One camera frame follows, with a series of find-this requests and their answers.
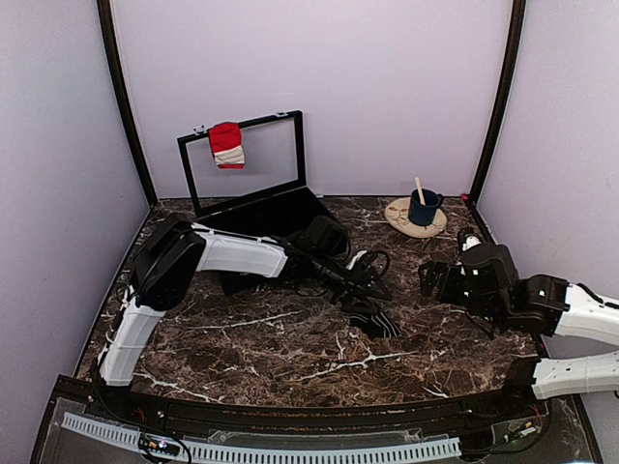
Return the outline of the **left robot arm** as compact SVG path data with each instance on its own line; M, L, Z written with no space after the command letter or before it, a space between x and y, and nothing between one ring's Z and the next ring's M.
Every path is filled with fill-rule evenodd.
M139 249L131 264L121 306L91 367L105 387L98 403L116 421L136 413L131 385L142 351L162 317L185 298L199 272L231 272L300 283L321 282L352 325L372 338L400 329L382 308L392 298L382 278L390 266L384 250L350 252L349 237L334 219L315 217L287 237L255 237L208 228L169 216Z

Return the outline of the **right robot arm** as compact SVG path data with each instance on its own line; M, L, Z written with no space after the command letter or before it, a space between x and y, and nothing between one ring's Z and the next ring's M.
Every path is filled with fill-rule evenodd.
M618 344L618 303L582 283L552 275L518 275L504 245L467 246L455 264L428 261L418 271L423 295L459 305L488 322L492 330L571 336ZM520 358L512 362L493 410L516 418L531 398L616 392L618 353L572 359Z

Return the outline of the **black white striped sock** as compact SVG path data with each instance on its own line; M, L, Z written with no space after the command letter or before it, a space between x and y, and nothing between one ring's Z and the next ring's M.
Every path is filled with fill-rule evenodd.
M370 338L392 338L400 334L399 325L381 311L371 315L353 313L349 322Z

